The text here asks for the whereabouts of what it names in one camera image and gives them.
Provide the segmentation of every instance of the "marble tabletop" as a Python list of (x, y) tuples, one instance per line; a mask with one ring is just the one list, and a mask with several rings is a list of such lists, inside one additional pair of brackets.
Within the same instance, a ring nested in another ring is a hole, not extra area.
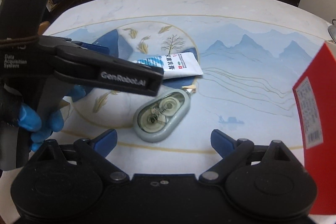
[[(167, 54), (163, 43), (179, 37), (200, 63), (203, 77), (165, 81), (160, 93), (196, 84), (186, 117), (166, 140), (150, 144), (135, 135), (131, 119), (146, 96), (94, 89), (71, 104), (59, 143), (93, 138), (116, 128), (118, 145), (106, 157), (127, 172), (195, 173), (221, 158), (210, 145), (213, 129), (267, 145), (281, 139), (304, 163), (293, 93), (295, 81), (324, 40), (325, 20), (276, 0), (94, 0), (64, 12), (45, 35), (107, 45), (115, 56), (137, 60)], [(0, 180), (0, 214), (18, 215), (9, 186), (17, 170)], [(333, 217), (317, 217), (323, 224)]]

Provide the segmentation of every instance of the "bare tree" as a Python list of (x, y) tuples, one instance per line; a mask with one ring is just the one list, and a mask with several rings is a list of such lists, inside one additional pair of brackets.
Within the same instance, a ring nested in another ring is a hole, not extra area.
[(172, 50), (180, 50), (183, 48), (185, 41), (182, 37), (177, 37), (177, 34), (173, 34), (168, 37), (166, 41), (162, 43), (164, 46), (161, 47), (162, 50), (168, 50), (168, 54), (171, 54)]

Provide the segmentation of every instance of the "tube of cream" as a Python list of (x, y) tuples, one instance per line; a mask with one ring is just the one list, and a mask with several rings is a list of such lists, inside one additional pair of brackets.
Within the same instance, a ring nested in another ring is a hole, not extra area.
[(203, 75), (202, 69), (192, 52), (149, 57), (133, 62), (163, 68), (164, 79)]

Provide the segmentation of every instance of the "white table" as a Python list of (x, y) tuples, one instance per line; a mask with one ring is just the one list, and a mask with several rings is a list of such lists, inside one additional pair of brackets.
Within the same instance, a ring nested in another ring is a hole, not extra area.
[[(313, 14), (275, 0), (95, 0), (71, 8), (45, 35), (93, 43), (116, 29), (118, 44), (122, 40), (124, 46), (128, 45), (123, 51), (119, 49), (119, 54), (132, 60), (145, 54), (137, 48), (143, 37), (151, 36), (146, 40), (148, 54), (163, 55), (160, 43), (176, 34), (184, 39), (185, 48), (196, 49), (205, 75), (196, 79), (198, 92), (192, 97), (189, 113), (161, 143), (145, 143), (130, 128), (132, 113), (148, 98), (107, 94), (106, 104), (94, 113), (95, 100), (109, 92), (99, 89), (72, 105), (64, 130), (54, 133), (53, 138), (69, 143), (117, 128), (119, 142), (107, 159), (131, 176), (199, 176), (220, 160), (210, 146), (210, 134), (216, 128), (256, 144), (282, 139), (303, 163), (291, 87), (323, 41), (330, 39), (328, 25)], [(130, 29), (136, 30), (136, 37)], [(125, 53), (127, 47), (132, 49)], [(297, 60), (294, 53), (300, 56), (299, 62), (293, 62)], [(281, 72), (277, 75), (272, 69)], [(167, 89), (163, 86), (160, 92)], [(9, 194), (16, 174), (17, 170), (4, 172), (0, 180), (0, 214), (7, 223), (18, 217)], [(336, 218), (315, 220), (331, 224)]]

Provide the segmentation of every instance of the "gloved hand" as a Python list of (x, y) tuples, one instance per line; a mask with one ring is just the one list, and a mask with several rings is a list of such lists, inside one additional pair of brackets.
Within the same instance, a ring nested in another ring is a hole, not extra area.
[[(86, 95), (83, 87), (76, 85), (68, 94), (77, 101)], [(22, 103), (19, 110), (17, 124), (31, 131), (31, 150), (36, 151), (42, 145), (43, 141), (50, 137), (53, 131), (61, 131), (64, 126), (63, 117), (60, 110), (51, 113), (48, 120), (42, 125), (39, 115), (28, 105)]]

